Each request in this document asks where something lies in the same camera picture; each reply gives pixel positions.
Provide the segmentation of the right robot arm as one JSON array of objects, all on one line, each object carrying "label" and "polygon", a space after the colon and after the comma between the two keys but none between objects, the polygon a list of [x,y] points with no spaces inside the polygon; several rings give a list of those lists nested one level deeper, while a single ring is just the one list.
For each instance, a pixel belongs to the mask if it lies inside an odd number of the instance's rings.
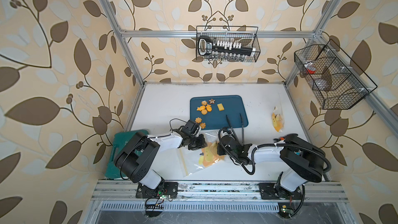
[{"label": "right robot arm", "polygon": [[289,169],[281,172],[275,193],[293,193],[307,182],[319,183],[324,173],[332,169],[325,152],[301,139],[297,134],[287,134],[274,139],[273,143],[253,146],[242,144],[232,128],[218,131],[218,155],[228,155],[236,166],[248,175],[254,175],[256,165],[263,162],[284,162]]}]

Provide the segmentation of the clear duck zip bag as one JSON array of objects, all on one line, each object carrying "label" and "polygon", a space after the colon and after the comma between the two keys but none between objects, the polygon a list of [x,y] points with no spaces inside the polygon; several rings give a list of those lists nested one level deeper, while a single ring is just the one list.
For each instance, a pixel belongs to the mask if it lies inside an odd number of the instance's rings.
[{"label": "clear duck zip bag", "polygon": [[282,132],[284,130],[285,118],[284,118],[281,98],[280,98],[279,94],[276,97],[276,100],[274,102],[274,109],[273,109],[271,117],[272,117],[272,124],[273,124],[274,129],[277,132]]}]

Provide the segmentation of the orange duck zip bag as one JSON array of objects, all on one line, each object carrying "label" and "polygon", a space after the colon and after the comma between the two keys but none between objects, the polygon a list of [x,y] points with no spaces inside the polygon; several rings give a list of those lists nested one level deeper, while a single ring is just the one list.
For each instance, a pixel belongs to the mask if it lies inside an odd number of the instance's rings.
[{"label": "orange duck zip bag", "polygon": [[206,147],[193,151],[193,165],[195,170],[204,170],[224,161],[225,155],[218,155],[218,134],[212,130],[203,133]]}]

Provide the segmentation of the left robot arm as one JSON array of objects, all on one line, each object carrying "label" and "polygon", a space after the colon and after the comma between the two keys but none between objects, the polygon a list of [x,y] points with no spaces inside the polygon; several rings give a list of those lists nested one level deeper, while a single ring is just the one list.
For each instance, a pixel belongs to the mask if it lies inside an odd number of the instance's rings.
[{"label": "left robot arm", "polygon": [[207,144],[204,135],[200,133],[201,129],[199,123],[188,120],[177,129],[171,128],[168,134],[134,134],[114,159],[120,178],[140,183],[150,190],[162,191],[164,178],[151,168],[156,155],[182,147],[189,150],[205,148]]}]

